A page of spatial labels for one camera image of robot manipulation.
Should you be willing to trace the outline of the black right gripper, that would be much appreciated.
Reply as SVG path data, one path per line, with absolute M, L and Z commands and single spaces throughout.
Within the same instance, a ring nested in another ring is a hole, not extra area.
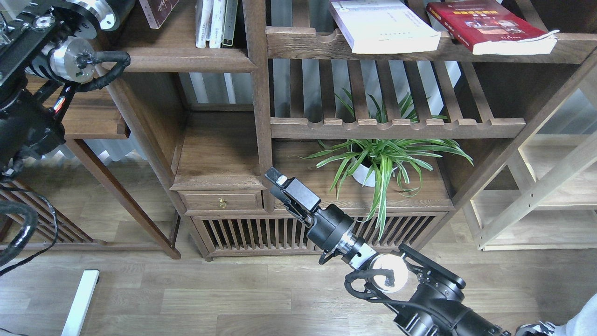
M 353 219 L 334 204 L 323 209 L 320 198 L 296 178 L 288 179 L 275 167 L 264 174 L 275 185 L 275 196 L 288 212 L 308 227 L 307 238 L 327 252 L 348 252 L 355 244 Z

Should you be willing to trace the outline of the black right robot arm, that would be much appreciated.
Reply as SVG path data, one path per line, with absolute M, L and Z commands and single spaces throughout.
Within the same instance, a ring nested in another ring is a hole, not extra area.
M 307 238 L 322 249 L 322 265 L 336 256 L 352 267 L 345 289 L 352 296 L 381 303 L 395 312 L 394 323 L 408 336 L 508 336 L 465 306 L 465 281 L 406 244 L 379 253 L 352 232 L 352 218 L 320 198 L 296 178 L 276 168 L 265 174 L 271 193 L 301 223 Z

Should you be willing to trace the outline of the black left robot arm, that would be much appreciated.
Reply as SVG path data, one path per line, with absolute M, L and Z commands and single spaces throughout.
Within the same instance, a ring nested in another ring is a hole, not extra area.
M 0 52 L 1 183 L 27 157 L 65 143 L 62 119 L 73 96 L 102 89 L 131 63 L 125 51 L 90 40 L 125 21 L 132 0 L 3 0 Z

